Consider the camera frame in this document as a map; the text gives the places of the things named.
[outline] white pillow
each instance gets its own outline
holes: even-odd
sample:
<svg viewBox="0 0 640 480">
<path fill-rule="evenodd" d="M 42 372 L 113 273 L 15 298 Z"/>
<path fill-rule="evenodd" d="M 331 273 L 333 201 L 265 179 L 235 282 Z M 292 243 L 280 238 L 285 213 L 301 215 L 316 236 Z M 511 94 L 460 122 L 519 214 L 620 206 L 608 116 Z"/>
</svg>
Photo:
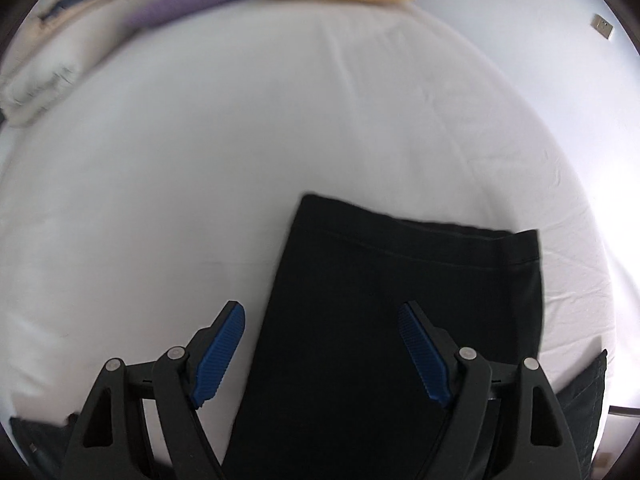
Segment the white pillow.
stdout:
<svg viewBox="0 0 640 480">
<path fill-rule="evenodd" d="M 133 32 L 125 17 L 149 0 L 88 0 L 55 18 L 30 24 L 27 59 L 0 75 L 0 108 L 11 126 L 26 126 Z"/>
</svg>

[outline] seam on black fabric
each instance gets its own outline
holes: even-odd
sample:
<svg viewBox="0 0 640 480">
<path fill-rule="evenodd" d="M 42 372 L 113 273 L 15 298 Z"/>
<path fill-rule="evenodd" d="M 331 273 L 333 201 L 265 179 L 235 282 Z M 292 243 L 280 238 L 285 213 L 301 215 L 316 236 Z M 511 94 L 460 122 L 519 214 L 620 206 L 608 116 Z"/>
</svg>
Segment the seam on black fabric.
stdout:
<svg viewBox="0 0 640 480">
<path fill-rule="evenodd" d="M 596 402 L 598 402 L 597 396 L 593 399 L 593 406 L 591 407 L 591 416 L 589 417 L 589 429 L 587 431 L 587 435 L 589 438 L 584 443 L 584 448 L 582 450 L 582 456 L 584 457 L 585 460 L 586 460 L 585 453 L 587 452 L 587 448 L 589 447 L 589 442 L 591 441 L 591 428 L 593 427 L 593 415 L 596 411 Z"/>
<path fill-rule="evenodd" d="M 586 392 L 589 388 L 591 388 L 593 386 L 593 383 L 595 381 L 597 381 L 599 378 L 601 378 L 603 376 L 603 372 L 598 372 L 598 374 L 591 380 L 590 384 L 587 384 L 587 386 L 585 386 L 583 389 L 581 389 L 577 394 L 575 394 L 571 400 L 564 406 L 564 408 L 568 408 L 569 406 L 571 406 L 578 397 L 580 397 L 584 392 Z"/>
<path fill-rule="evenodd" d="M 511 317 L 511 322 L 513 323 L 513 326 L 516 329 L 516 338 L 513 341 L 513 346 L 515 351 L 517 352 L 517 355 L 519 355 L 520 359 L 522 359 L 523 354 L 527 355 L 528 352 L 523 352 L 523 348 L 522 348 L 522 338 L 520 338 L 518 335 L 526 333 L 526 329 L 523 330 L 523 320 L 522 320 L 522 316 L 518 316 L 516 313 L 516 304 L 519 304 L 520 306 L 522 305 L 521 301 L 515 301 L 515 296 L 516 296 L 516 291 L 514 290 L 514 283 L 509 279 L 509 271 L 508 271 L 508 266 L 504 265 L 504 261 L 501 258 L 500 259 L 500 282 L 501 282 L 501 289 L 502 289 L 502 293 L 505 295 L 505 300 L 506 303 L 508 305 L 508 313 Z M 538 348 L 540 348 L 540 339 L 538 339 Z"/>
<path fill-rule="evenodd" d="M 420 232 L 435 232 L 437 234 L 446 234 L 447 236 L 455 236 L 458 238 L 474 238 L 476 240 L 488 240 L 490 242 L 494 242 L 494 241 L 498 241 L 498 240 L 502 240 L 504 238 L 508 238 L 509 236 L 515 236 L 518 233 L 512 233 L 510 231 L 503 231 L 505 233 L 508 233 L 505 236 L 500 236 L 500 237 L 491 237 L 491 236 L 482 236 L 482 235 L 471 235 L 471 234 L 465 234 L 465 233 L 457 233 L 455 231 L 447 231 L 446 229 L 438 229 L 438 228 L 428 228 L 428 227 L 423 227 L 420 228 L 420 222 L 416 222 L 416 224 L 411 224 L 410 222 L 413 222 L 412 220 L 397 220 L 391 216 L 389 216 L 388 218 L 391 218 L 394 222 L 399 223 L 403 226 L 407 226 L 407 227 L 411 227 L 412 229 L 416 230 L 416 231 L 420 231 Z M 453 225 L 456 227 L 461 227 L 463 229 L 473 229 L 473 226 L 468 226 L 468 225 L 460 225 L 460 224 L 445 224 L 445 225 Z"/>
<path fill-rule="evenodd" d="M 469 265 L 469 264 L 452 264 L 450 262 L 442 262 L 440 260 L 428 260 L 426 258 L 416 258 L 415 256 L 408 256 L 407 254 L 400 254 L 400 253 L 396 253 L 394 251 L 389 251 L 388 249 L 383 249 L 380 247 L 376 247 L 376 246 L 372 246 L 370 244 L 364 243 L 361 240 L 356 240 L 355 238 L 351 238 L 349 236 L 345 236 L 343 234 L 338 234 L 334 231 L 329 231 L 326 229 L 321 229 L 321 228 L 316 228 L 316 227 L 300 227 L 297 225 L 293 225 L 292 229 L 297 229 L 297 230 L 301 230 L 304 232 L 315 232 L 315 233 L 321 233 L 321 234 L 325 234 L 325 235 L 329 235 L 333 238 L 338 238 L 338 240 L 343 240 L 346 242 L 350 242 L 352 244 L 358 245 L 360 247 L 364 247 L 366 249 L 370 249 L 382 254 L 385 254 L 386 256 L 395 256 L 397 258 L 402 258 L 404 260 L 409 260 L 412 262 L 424 262 L 424 263 L 429 263 L 429 264 L 439 264 L 439 265 L 443 265 L 443 266 L 449 266 L 449 267 L 462 267 L 464 269 L 482 269 L 482 270 L 495 270 L 495 269 L 500 269 L 503 267 L 515 267 L 515 266 L 520 266 L 520 265 L 525 265 L 525 264 L 530 264 L 533 262 L 539 262 L 540 261 L 540 257 L 537 258 L 532 258 L 529 260 L 524 260 L 522 262 L 514 262 L 514 263 L 509 263 L 509 264 L 498 264 L 496 266 L 474 266 L 474 265 Z"/>
</svg>

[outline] electrical outlet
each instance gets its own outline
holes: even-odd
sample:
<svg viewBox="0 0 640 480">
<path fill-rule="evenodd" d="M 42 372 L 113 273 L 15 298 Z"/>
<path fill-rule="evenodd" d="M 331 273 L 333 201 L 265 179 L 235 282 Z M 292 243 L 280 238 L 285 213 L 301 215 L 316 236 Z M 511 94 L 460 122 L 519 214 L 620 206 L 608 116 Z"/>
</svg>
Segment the electrical outlet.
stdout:
<svg viewBox="0 0 640 480">
<path fill-rule="evenodd" d="M 598 14 L 593 17 L 591 27 L 595 28 L 601 35 L 603 35 L 607 39 L 609 39 L 611 31 L 613 30 L 613 25 L 611 25 L 607 20 L 605 20 Z"/>
</svg>

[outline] black fabric corner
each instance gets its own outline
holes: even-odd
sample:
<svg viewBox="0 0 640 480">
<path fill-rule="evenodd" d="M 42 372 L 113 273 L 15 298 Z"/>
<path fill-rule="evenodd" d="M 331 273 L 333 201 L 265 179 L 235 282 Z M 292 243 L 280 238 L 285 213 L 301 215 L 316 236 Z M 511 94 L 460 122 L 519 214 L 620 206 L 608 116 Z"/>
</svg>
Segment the black fabric corner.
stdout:
<svg viewBox="0 0 640 480">
<path fill-rule="evenodd" d="M 234 480 L 413 480 L 446 411 L 398 332 L 415 300 L 459 346 L 538 354 L 535 231 L 414 222 L 303 197 L 289 232 L 223 470 Z"/>
<path fill-rule="evenodd" d="M 591 478 L 591 457 L 602 413 L 606 371 L 607 351 L 603 350 L 557 395 L 574 439 L 583 480 Z"/>
</svg>

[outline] purple pillow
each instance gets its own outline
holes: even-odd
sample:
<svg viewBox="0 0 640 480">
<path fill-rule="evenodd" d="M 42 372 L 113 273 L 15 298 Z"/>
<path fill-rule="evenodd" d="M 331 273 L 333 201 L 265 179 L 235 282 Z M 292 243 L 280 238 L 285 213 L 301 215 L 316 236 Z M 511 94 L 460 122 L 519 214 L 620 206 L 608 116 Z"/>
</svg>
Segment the purple pillow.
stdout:
<svg viewBox="0 0 640 480">
<path fill-rule="evenodd" d="M 131 27 L 155 27 L 192 12 L 209 9 L 234 0 L 153 0 L 127 18 Z"/>
</svg>

